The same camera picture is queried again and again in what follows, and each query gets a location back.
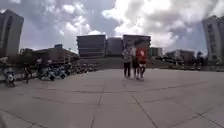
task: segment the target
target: tile grout line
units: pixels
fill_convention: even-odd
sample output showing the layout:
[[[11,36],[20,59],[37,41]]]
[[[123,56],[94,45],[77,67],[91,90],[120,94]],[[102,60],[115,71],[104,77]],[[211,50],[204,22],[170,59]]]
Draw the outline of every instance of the tile grout line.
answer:
[[[134,97],[134,95],[132,95],[130,93],[130,95],[132,96],[132,98],[134,98],[135,102],[138,104],[138,106],[142,109],[143,113],[148,117],[148,119],[152,122],[152,124],[155,126],[155,128],[158,128],[158,126],[156,125],[156,123],[152,120],[152,118],[146,113],[146,111],[143,109],[143,107],[141,106],[141,104],[138,102],[138,100]]]
[[[1,111],[6,112],[6,113],[8,113],[9,115],[12,115],[12,116],[14,116],[14,117],[16,117],[16,118],[18,118],[18,119],[20,119],[20,120],[22,120],[22,121],[26,122],[26,123],[30,123],[30,124],[31,124],[31,126],[32,126],[32,125],[37,125],[37,126],[39,126],[39,127],[41,127],[41,128],[48,128],[48,127],[42,126],[42,125],[40,125],[40,124],[37,124],[37,123],[31,122],[31,121],[27,121],[27,120],[23,119],[22,117],[17,116],[17,115],[15,115],[15,114],[13,114],[13,113],[11,113],[11,112],[7,111],[7,110],[3,110],[3,109],[1,109]]]
[[[152,122],[152,124],[158,128],[158,126],[156,125],[156,123],[152,120],[152,118],[147,114],[147,112],[144,110],[144,108],[141,106],[141,104],[137,101],[137,99],[132,95],[132,97],[135,99],[135,101],[137,102],[137,104],[139,105],[139,107],[142,109],[142,111],[145,113],[145,115],[148,117],[148,119]]]
[[[96,108],[96,110],[95,110],[94,117],[93,117],[93,120],[92,120],[92,123],[91,123],[90,128],[93,128],[93,125],[94,125],[94,122],[95,122],[95,119],[96,119],[96,115],[97,115],[97,111],[98,111],[98,109],[99,109],[100,102],[101,102],[101,99],[102,99],[102,97],[103,97],[103,92],[105,91],[105,88],[106,88],[106,84],[107,84],[107,83],[105,82],[105,84],[104,84],[104,86],[103,86],[103,89],[102,89],[102,92],[101,92],[101,95],[100,95],[100,99],[99,99],[99,101],[98,101],[98,103],[97,103],[97,108]]]
[[[197,116],[193,117],[192,119],[187,120],[186,122],[191,121],[191,120],[193,120],[193,119],[195,119],[195,118],[197,118],[197,117],[203,117],[203,118],[207,119],[208,121],[210,121],[210,122],[212,122],[212,123],[214,123],[214,124],[220,126],[221,128],[224,128],[222,125],[220,125],[220,124],[216,123],[215,121],[213,121],[213,120],[211,120],[211,119],[206,118],[205,116],[203,116],[204,114],[208,113],[209,111],[213,110],[214,108],[210,108],[210,109],[206,110],[206,111],[203,112],[203,113],[198,113],[198,112],[195,112],[195,111],[192,110],[191,108],[189,108],[189,107],[187,107],[187,106],[185,106],[185,105],[183,105],[183,104],[181,104],[181,103],[179,103],[179,102],[176,102],[176,101],[173,101],[173,102],[176,103],[176,104],[178,104],[178,105],[180,105],[180,106],[182,106],[182,107],[184,107],[184,108],[186,108],[186,109],[188,109],[188,110],[190,110],[190,111],[192,111],[193,113],[195,113],[195,114],[197,115]],[[181,124],[183,124],[183,123],[186,123],[186,122],[179,123],[179,124],[177,124],[177,125],[171,126],[170,128],[175,127],[175,126],[179,126],[179,125],[181,125]]]
[[[214,124],[218,125],[219,127],[224,128],[224,126],[222,126],[222,125],[218,124],[217,122],[215,122],[215,121],[213,121],[213,120],[211,120],[211,119],[209,119],[209,118],[206,118],[206,117],[205,117],[205,116],[203,116],[203,115],[200,115],[200,116],[201,116],[201,117],[203,117],[203,118],[205,118],[205,119],[207,119],[207,120],[209,120],[210,122],[212,122],[212,123],[214,123]]]
[[[54,91],[62,91],[62,92],[70,92],[70,93],[74,93],[74,92],[79,92],[79,93],[124,93],[124,92],[151,92],[151,91],[160,91],[160,90],[174,89],[174,88],[182,88],[182,87],[193,86],[193,85],[196,85],[197,86],[197,85],[201,85],[202,83],[207,83],[207,82],[203,81],[203,82],[190,83],[190,84],[184,84],[184,85],[179,85],[179,86],[175,86],[175,87],[166,87],[166,88],[159,88],[159,89],[149,89],[149,90],[146,89],[146,90],[143,90],[143,91],[120,91],[120,92],[65,91],[65,90],[47,89],[47,88],[33,88],[33,89],[37,89],[37,90],[54,90]]]

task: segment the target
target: concrete ground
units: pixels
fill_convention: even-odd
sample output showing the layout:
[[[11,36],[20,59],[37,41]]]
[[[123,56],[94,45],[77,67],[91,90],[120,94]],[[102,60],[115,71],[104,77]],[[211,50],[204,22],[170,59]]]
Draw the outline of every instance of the concrete ground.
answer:
[[[224,128],[224,74],[104,70],[0,90],[8,128]]]

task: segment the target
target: building window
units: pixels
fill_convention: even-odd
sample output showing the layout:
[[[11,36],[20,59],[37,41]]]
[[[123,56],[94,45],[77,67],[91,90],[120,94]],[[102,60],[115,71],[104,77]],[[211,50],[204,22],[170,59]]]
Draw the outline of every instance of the building window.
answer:
[[[209,41],[210,41],[210,43],[214,44],[215,43],[215,35],[210,34],[209,35]]]
[[[215,51],[216,51],[215,49],[216,49],[216,47],[214,45],[211,45],[211,52],[212,53],[215,53]]]
[[[212,26],[212,24],[208,25],[208,33],[213,33],[213,26]]]
[[[213,59],[213,60],[217,60],[217,56],[216,56],[216,55],[213,55],[213,56],[212,56],[212,59]]]

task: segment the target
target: red shirt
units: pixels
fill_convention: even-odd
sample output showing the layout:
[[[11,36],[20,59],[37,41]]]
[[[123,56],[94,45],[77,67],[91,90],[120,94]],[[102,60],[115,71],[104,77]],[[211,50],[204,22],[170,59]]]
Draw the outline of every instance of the red shirt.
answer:
[[[136,57],[138,58],[138,61],[146,61],[147,50],[145,48],[136,48]]]

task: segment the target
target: building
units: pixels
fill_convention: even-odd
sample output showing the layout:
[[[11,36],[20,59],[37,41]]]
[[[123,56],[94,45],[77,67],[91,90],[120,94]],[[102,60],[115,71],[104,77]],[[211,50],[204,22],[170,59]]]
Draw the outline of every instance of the building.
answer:
[[[76,53],[63,48],[62,44],[55,45],[54,48],[42,49],[32,52],[32,56],[44,61],[52,60],[53,62],[69,62],[78,58]]]
[[[143,47],[150,47],[151,37],[143,35],[123,35],[123,44],[134,45],[134,43],[141,43]]]
[[[187,51],[187,50],[180,50],[180,49],[168,52],[166,53],[166,56],[171,59],[182,60],[184,62],[192,61],[195,58],[194,51]]]
[[[102,58],[105,56],[105,35],[77,36],[77,44],[80,58]]]
[[[23,22],[23,17],[10,10],[0,13],[0,57],[19,53]]]
[[[149,55],[151,57],[162,57],[163,56],[163,49],[158,47],[150,47]]]
[[[110,37],[106,43],[107,56],[122,56],[123,41],[119,37]]]
[[[203,21],[207,42],[208,60],[224,60],[224,17],[212,16]]]

